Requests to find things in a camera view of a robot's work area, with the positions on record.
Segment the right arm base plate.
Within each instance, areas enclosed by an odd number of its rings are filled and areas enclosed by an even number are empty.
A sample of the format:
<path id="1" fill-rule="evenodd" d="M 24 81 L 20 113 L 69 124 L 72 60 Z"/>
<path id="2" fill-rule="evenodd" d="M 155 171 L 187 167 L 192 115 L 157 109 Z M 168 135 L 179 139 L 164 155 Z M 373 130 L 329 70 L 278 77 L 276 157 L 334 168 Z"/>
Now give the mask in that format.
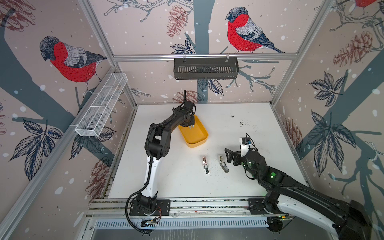
<path id="1" fill-rule="evenodd" d="M 276 198 L 251 198 L 248 199 L 248 208 L 252 215 L 279 214 L 281 211 L 277 206 Z"/>

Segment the white pink stapler body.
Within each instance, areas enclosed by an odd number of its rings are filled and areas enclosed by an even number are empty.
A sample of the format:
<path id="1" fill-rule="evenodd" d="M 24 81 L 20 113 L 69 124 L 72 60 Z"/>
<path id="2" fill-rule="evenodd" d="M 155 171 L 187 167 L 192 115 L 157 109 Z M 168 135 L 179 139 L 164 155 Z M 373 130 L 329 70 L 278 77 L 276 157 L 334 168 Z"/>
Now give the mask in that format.
<path id="1" fill-rule="evenodd" d="M 203 167 L 204 167 L 206 175 L 209 175 L 210 171 L 209 171 L 209 165 L 208 165 L 208 161 L 207 161 L 206 156 L 203 156 Z"/>

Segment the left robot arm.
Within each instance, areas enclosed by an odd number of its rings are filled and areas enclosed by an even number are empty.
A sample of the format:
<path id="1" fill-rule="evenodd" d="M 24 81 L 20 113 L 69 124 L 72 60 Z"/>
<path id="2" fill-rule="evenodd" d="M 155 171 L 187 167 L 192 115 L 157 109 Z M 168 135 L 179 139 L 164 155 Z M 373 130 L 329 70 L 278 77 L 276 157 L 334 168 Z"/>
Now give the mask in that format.
<path id="1" fill-rule="evenodd" d="M 196 105 L 187 100 L 187 92 L 184 91 L 183 102 L 172 109 L 173 114 L 158 124 L 151 124 L 146 141 L 145 151 L 147 155 L 147 178 L 144 185 L 138 191 L 132 193 L 125 205 L 125 215 L 130 226 L 144 235 L 150 235 L 153 230 L 140 229 L 131 220 L 129 209 L 133 203 L 136 203 L 139 210 L 143 210 L 146 214 L 153 214 L 157 207 L 157 186 L 156 177 L 158 164 L 161 158 L 165 157 L 171 147 L 171 134 L 179 126 L 193 128 L 195 126 Z"/>

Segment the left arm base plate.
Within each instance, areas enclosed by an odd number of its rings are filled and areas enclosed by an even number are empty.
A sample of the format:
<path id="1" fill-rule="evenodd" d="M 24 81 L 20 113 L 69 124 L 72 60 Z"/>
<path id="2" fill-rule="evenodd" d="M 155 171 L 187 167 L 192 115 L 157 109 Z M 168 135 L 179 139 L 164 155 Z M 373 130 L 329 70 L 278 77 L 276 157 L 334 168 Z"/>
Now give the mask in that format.
<path id="1" fill-rule="evenodd" d="M 133 200 L 129 207 L 129 216 L 145 217 L 145 216 L 168 216 L 170 214 L 170 200 L 156 200 L 149 204 L 140 203 L 138 200 Z"/>

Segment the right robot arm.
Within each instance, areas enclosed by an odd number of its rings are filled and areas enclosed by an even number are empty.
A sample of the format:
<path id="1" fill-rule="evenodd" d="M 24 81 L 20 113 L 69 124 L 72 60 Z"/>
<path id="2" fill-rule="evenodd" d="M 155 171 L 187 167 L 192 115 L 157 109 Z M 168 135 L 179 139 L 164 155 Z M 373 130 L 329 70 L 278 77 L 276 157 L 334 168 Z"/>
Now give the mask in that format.
<path id="1" fill-rule="evenodd" d="M 364 206 L 356 201 L 345 202 L 324 195 L 296 181 L 286 173 L 267 165 L 256 148 L 243 155 L 225 149 L 227 162 L 242 166 L 247 177 L 256 180 L 267 194 L 264 198 L 249 199 L 251 214 L 272 214 L 269 230 L 283 228 L 282 217 L 291 215 L 314 224 L 339 240 L 369 240 L 372 222 Z"/>

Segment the metal stapler base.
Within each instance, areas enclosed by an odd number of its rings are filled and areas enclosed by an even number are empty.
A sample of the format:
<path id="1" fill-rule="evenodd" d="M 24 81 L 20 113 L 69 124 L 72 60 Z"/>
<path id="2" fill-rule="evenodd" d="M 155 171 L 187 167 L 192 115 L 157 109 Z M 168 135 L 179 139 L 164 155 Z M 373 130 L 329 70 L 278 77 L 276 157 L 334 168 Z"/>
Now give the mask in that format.
<path id="1" fill-rule="evenodd" d="M 223 158 L 223 156 L 219 156 L 219 160 L 220 160 L 220 166 L 222 168 L 222 170 L 225 172 L 225 173 L 228 173 L 229 172 L 229 168 L 227 167 L 226 163 L 225 163 L 225 160 Z"/>

